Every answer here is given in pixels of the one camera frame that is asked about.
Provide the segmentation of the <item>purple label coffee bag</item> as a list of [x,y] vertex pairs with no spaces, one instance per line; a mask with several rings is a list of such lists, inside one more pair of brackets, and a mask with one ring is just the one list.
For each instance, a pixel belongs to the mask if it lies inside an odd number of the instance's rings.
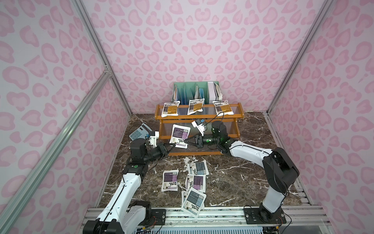
[[188,144],[185,143],[184,140],[189,137],[190,130],[190,127],[174,124],[169,143],[175,144],[176,148],[187,149]]
[[188,174],[186,177],[186,190],[191,188],[198,190],[199,192],[206,192],[206,175],[192,175]]
[[166,191],[178,191],[178,181],[177,177],[179,174],[179,170],[170,170],[163,172],[163,179],[162,179],[162,192]]

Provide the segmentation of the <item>blue-grey label coffee bag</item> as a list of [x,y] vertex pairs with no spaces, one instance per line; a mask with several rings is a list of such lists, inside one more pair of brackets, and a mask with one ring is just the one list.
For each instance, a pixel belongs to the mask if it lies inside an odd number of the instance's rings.
[[205,206],[206,194],[191,188],[182,203],[181,210],[197,218]]
[[194,162],[188,165],[188,172],[191,175],[208,176],[209,171],[206,161]]

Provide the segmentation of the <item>yellow label coffee bag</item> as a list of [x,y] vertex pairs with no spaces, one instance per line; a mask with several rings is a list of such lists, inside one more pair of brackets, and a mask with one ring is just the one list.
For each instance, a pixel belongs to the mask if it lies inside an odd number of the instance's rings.
[[213,105],[215,107],[216,115],[218,117],[226,116],[226,115],[233,115],[234,112],[228,103],[227,100],[225,101],[213,101]]
[[187,115],[195,114],[196,112],[203,112],[203,106],[205,103],[205,99],[192,99],[189,100],[189,108]]

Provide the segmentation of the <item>blue-grey label coffee bag front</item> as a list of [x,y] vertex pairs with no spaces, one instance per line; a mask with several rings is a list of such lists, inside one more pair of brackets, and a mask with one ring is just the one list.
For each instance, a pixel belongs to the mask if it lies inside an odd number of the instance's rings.
[[205,206],[206,194],[191,188],[182,203],[181,210],[197,218]]

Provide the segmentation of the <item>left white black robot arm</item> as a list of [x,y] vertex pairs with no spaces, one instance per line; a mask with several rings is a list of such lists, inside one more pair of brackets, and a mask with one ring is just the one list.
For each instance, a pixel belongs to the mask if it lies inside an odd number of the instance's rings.
[[167,156],[175,143],[158,143],[148,147],[143,138],[130,144],[130,157],[123,169],[120,184],[109,203],[95,220],[89,220],[83,227],[84,234],[143,234],[140,226],[150,233],[154,226],[165,225],[166,211],[152,210],[148,201],[134,201],[132,198],[149,170],[149,163]]

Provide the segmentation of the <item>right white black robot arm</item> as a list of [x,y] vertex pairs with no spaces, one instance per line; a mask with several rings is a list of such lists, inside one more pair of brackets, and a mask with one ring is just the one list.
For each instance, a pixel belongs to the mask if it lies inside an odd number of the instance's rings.
[[199,133],[184,140],[184,143],[198,149],[215,145],[220,153],[241,158],[263,168],[269,185],[266,196],[259,208],[253,208],[252,216],[257,223],[280,222],[284,215],[281,205],[289,188],[299,177],[300,172],[283,148],[265,149],[246,144],[229,137],[226,126],[220,121],[211,123],[211,134],[205,134],[207,124],[203,120],[192,122]]

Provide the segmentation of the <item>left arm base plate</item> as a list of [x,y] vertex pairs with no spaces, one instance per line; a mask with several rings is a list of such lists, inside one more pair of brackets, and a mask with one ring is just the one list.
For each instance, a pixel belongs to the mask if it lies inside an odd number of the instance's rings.
[[154,209],[146,212],[145,219],[139,223],[139,226],[152,226],[155,225],[165,225],[166,222],[166,209]]

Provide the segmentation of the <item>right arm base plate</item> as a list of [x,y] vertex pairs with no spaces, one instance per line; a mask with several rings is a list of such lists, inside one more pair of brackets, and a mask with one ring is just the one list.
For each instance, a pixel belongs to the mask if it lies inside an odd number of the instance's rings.
[[283,225],[286,224],[285,214],[280,207],[275,213],[270,213],[267,209],[260,208],[244,208],[244,218],[246,224],[256,225]]

